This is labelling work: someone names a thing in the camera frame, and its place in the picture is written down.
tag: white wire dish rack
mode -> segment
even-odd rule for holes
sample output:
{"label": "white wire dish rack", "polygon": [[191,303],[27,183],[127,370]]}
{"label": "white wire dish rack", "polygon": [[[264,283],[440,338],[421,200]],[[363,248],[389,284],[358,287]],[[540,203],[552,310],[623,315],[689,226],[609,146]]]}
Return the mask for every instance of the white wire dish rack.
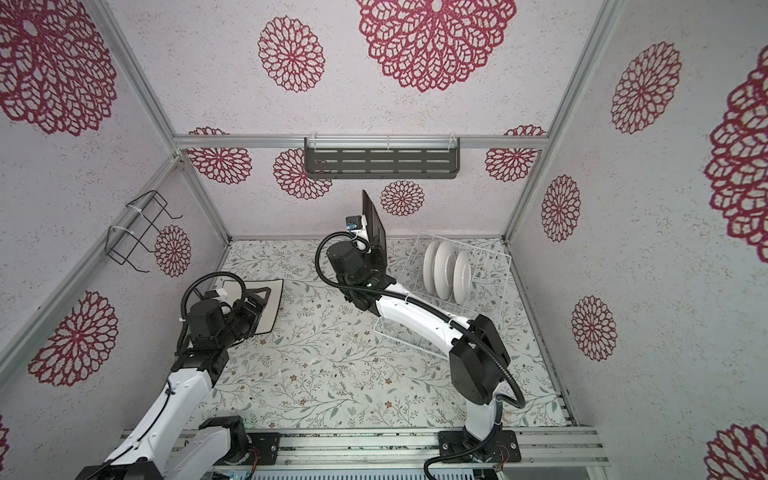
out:
{"label": "white wire dish rack", "polygon": [[[461,251],[466,252],[472,265],[472,288],[462,305],[456,302],[453,295],[448,300],[442,300],[436,294],[427,292],[424,287],[424,255],[429,244],[435,240],[451,242],[455,255]],[[501,312],[511,257],[501,251],[472,245],[470,242],[480,243],[479,240],[477,242],[472,240],[460,242],[431,233],[419,234],[419,237],[414,240],[411,253],[402,267],[398,281],[415,295],[451,313],[466,316],[469,319],[483,314],[491,320],[498,320],[496,317]],[[404,343],[440,358],[446,358],[437,346],[401,323],[380,317],[376,321],[374,331],[396,342]]]}

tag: red doily pattern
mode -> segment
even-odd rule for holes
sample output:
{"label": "red doily pattern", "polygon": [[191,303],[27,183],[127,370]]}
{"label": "red doily pattern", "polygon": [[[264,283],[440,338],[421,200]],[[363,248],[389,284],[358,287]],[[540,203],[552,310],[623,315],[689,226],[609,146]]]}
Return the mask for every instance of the red doily pattern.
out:
{"label": "red doily pattern", "polygon": [[616,85],[611,116],[625,134],[641,131],[664,113],[680,82],[680,52],[664,41],[630,62]]}
{"label": "red doily pattern", "polygon": [[[228,135],[218,128],[195,128],[190,135]],[[238,184],[250,175],[250,156],[245,148],[188,148],[197,171],[220,184]]]}
{"label": "red doily pattern", "polygon": [[576,182],[568,175],[555,178],[541,202],[541,224],[553,242],[568,238],[576,228],[581,200]]}
{"label": "red doily pattern", "polygon": [[91,18],[75,0],[4,0],[0,101],[8,118],[46,134],[98,130],[117,98],[117,72]]}
{"label": "red doily pattern", "polygon": [[707,480],[768,478],[768,432],[759,426],[731,425],[707,442]]}
{"label": "red doily pattern", "polygon": [[0,472],[2,472],[2,463],[5,460],[5,453],[8,452],[8,429],[2,424],[2,415],[0,415]]}
{"label": "red doily pattern", "polygon": [[296,198],[309,200],[322,197],[333,185],[331,180],[313,180],[307,177],[304,150],[300,148],[280,152],[272,168],[280,188]]}
{"label": "red doily pattern", "polygon": [[616,322],[599,298],[586,296],[578,301],[571,316],[571,331],[578,348],[593,360],[600,362],[614,352]]}
{"label": "red doily pattern", "polygon": [[259,58],[266,73],[288,91],[307,91],[326,69],[323,47],[295,18],[274,18],[261,31]]}
{"label": "red doily pattern", "polygon": [[180,276],[190,266],[191,257],[190,239],[181,227],[168,225],[157,235],[154,258],[166,275]]}
{"label": "red doily pattern", "polygon": [[[520,125],[504,135],[546,135],[541,127]],[[525,178],[536,160],[534,148],[492,148],[485,154],[485,169],[497,180],[505,182]]]}
{"label": "red doily pattern", "polygon": [[728,235],[757,248],[768,263],[768,46],[757,68],[728,95],[723,123],[710,135],[710,206],[728,219]]}
{"label": "red doily pattern", "polygon": [[73,386],[106,362],[118,336],[114,307],[99,292],[85,292],[27,370],[40,383]]}
{"label": "red doily pattern", "polygon": [[382,190],[382,207],[388,214],[406,217],[424,204],[424,190],[410,180],[398,180]]}
{"label": "red doily pattern", "polygon": [[368,55],[403,87],[445,90],[488,63],[515,16],[513,0],[357,0]]}

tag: floral tabletop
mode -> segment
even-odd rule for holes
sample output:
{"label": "floral tabletop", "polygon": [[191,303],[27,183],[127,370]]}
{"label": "floral tabletop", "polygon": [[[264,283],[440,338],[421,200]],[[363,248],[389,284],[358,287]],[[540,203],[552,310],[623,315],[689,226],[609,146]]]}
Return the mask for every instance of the floral tabletop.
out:
{"label": "floral tabletop", "polygon": [[[499,239],[472,240],[502,251]],[[344,300],[315,273],[318,240],[232,243],[223,270],[244,280],[284,278],[271,333],[230,349],[213,395],[187,424],[238,414],[247,428],[371,428],[462,426],[465,400],[450,382],[447,360],[374,332],[377,318]],[[395,278],[413,240],[390,240]],[[325,273],[333,273],[323,256]],[[505,407],[510,426],[566,425],[530,323],[512,281],[494,318],[512,358],[510,371],[528,404]]]}

